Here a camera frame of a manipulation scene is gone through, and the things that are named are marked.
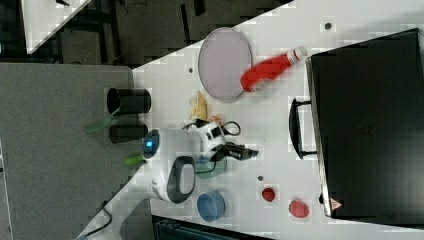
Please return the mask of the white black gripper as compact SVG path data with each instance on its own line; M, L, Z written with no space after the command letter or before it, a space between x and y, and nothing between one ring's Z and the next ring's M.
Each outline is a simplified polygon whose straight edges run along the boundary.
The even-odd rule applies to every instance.
M229 149L227 156L237 160L248 160L256 157L257 150L245 149L242 144L227 142L222 127L217 122L195 120L186 127L186 131L193 138L194 152L199 160L210 160L217 152L217 147L225 145Z

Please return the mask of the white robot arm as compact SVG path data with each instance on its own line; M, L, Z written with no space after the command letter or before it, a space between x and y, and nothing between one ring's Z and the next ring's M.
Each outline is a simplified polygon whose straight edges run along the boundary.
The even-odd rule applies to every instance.
M75 240L123 240L121 227L147 199L180 204L192 194L197 162L217 163L226 157L239 161L256 150L226 140L230 132L217 122L196 119L182 128L160 128L143 139L144 163L112 198L101 206Z

